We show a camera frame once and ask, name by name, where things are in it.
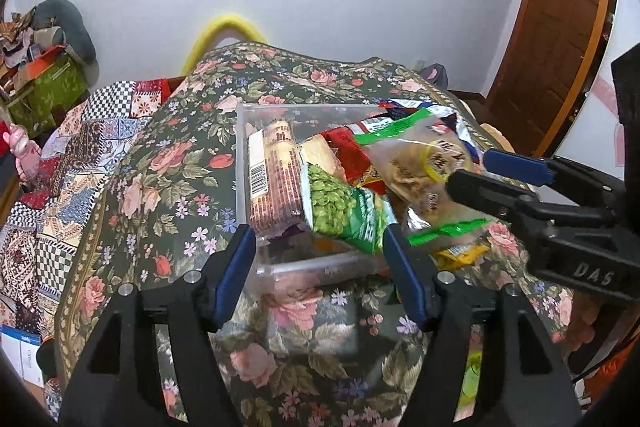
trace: cable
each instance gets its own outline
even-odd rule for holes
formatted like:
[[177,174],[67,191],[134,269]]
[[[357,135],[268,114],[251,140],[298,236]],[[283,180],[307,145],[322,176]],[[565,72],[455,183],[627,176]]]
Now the cable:
[[629,333],[627,334],[627,336],[625,337],[625,340],[623,340],[621,344],[618,344],[618,346],[615,347],[606,357],[600,360],[600,362],[595,363],[590,368],[585,369],[583,372],[581,372],[581,374],[575,377],[571,381],[571,383],[575,384],[576,382],[582,380],[582,378],[586,377],[587,375],[590,375],[591,373],[593,373],[593,371],[596,371],[597,369],[601,368],[604,364],[609,362],[609,360],[613,359],[617,354],[624,351],[627,347],[633,344],[636,341],[636,339],[640,337],[640,333],[638,333],[637,335],[633,335],[633,333],[638,329],[638,326],[640,326],[640,319],[638,319],[636,321],[636,325],[633,328],[631,328],[631,330],[629,330]]

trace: gray pillow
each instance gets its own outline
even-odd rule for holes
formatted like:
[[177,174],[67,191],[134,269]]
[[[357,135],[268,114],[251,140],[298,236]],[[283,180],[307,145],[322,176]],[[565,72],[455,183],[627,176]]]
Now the gray pillow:
[[74,60],[83,64],[95,62],[95,48],[84,28],[82,15],[68,0],[46,0],[36,6],[31,21],[34,30],[60,26],[66,37],[66,50]]

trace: door frame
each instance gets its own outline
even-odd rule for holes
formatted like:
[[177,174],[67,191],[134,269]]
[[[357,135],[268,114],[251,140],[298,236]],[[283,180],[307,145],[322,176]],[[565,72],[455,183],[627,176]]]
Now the door frame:
[[582,62],[580,63],[580,68],[578,68],[578,72],[576,73],[574,81],[569,88],[569,93],[562,103],[562,107],[558,111],[558,114],[556,114],[551,127],[549,127],[549,130],[546,132],[542,141],[538,144],[536,150],[533,151],[533,156],[539,157],[546,152],[546,149],[551,145],[551,142],[556,137],[556,134],[558,134],[558,131],[560,131],[564,120],[569,116],[569,113],[574,107],[575,100],[578,98],[578,95],[582,90],[582,85],[587,78],[587,74],[591,68],[591,63],[593,62],[593,57],[595,57],[598,49],[602,30],[604,29],[604,22],[607,19],[608,9],[609,0],[598,0],[596,18],[593,21],[593,28],[591,29],[591,35],[589,36],[589,42],[587,44],[587,49],[584,52]]
[[529,7],[529,0],[521,0],[520,8],[518,8],[518,15],[516,16],[516,22],[513,24],[513,30],[511,31],[511,37],[509,37],[509,43],[507,49],[504,51],[504,56],[498,68],[498,72],[495,74],[494,83],[489,89],[489,94],[486,96],[486,106],[491,108],[491,104],[494,101],[495,95],[498,92],[500,84],[504,80],[504,73],[507,70],[507,66],[511,60],[511,56],[516,49],[516,43],[520,38],[520,32],[522,31],[522,25],[524,24],[525,15],[527,14],[527,8]]
[[[542,156],[546,152],[546,149],[549,147],[553,139],[560,131],[564,120],[569,116],[569,113],[574,107],[574,103],[577,100],[578,95],[580,95],[580,91],[591,68],[593,58],[596,54],[598,43],[600,42],[600,36],[602,34],[604,23],[607,17],[608,6],[609,0],[598,0],[598,8],[596,10],[596,17],[593,22],[593,28],[591,29],[591,35],[589,36],[587,48],[584,52],[584,57],[582,58],[580,67],[578,68],[578,72],[575,75],[569,92],[565,97],[564,102],[562,102],[562,106],[558,110],[554,121],[551,123],[548,131],[546,131],[545,136],[543,136],[542,140],[537,145],[532,154],[533,156]],[[516,49],[516,44],[518,42],[518,38],[520,37],[520,32],[522,31],[522,26],[524,24],[528,7],[529,0],[522,0],[520,2],[520,8],[518,9],[518,15],[516,16],[516,22],[513,25],[511,37],[509,38],[509,43],[507,44],[507,49],[504,52],[500,67],[498,68],[498,72],[495,75],[494,83],[492,84],[491,89],[489,90],[489,93],[486,97],[486,106],[489,109],[491,109],[491,105],[494,102],[495,96],[498,93],[498,89],[500,88],[500,84],[504,79],[507,67],[511,61],[511,57]]]

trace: green peas package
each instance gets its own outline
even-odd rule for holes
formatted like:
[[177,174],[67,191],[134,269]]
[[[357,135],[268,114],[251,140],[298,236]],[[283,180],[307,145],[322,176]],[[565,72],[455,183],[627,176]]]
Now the green peas package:
[[381,253],[382,234],[396,222],[388,201],[368,188],[351,187],[316,165],[305,166],[302,191],[311,229],[365,253]]

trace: clear plastic box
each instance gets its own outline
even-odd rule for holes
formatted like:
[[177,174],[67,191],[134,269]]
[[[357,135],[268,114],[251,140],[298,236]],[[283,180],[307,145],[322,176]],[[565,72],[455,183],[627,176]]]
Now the clear plastic box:
[[[236,212],[238,223],[248,223],[248,137],[274,120],[292,124],[297,142],[334,127],[367,120],[384,113],[374,105],[257,105],[236,107]],[[258,297],[318,285],[341,282],[378,273],[386,268],[384,257],[360,253],[341,241],[300,233],[258,247],[245,289]]]

